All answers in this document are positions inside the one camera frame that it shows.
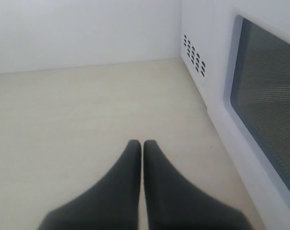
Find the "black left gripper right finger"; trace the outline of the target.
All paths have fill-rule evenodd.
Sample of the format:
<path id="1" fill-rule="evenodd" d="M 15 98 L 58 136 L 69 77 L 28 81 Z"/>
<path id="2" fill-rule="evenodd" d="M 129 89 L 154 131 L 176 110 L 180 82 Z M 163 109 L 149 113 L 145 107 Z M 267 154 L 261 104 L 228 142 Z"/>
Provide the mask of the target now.
<path id="1" fill-rule="evenodd" d="M 143 146 L 144 190 L 150 230 L 251 230 L 239 210 L 190 183 L 155 140 Z"/>

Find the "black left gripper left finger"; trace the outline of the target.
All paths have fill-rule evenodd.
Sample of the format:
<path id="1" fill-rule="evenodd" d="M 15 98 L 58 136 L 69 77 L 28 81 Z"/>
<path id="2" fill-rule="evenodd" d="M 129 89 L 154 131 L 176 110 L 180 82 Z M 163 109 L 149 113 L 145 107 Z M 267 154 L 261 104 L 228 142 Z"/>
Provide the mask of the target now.
<path id="1" fill-rule="evenodd" d="M 136 230 L 141 144 L 130 140 L 113 167 L 90 189 L 50 211 L 40 230 Z"/>

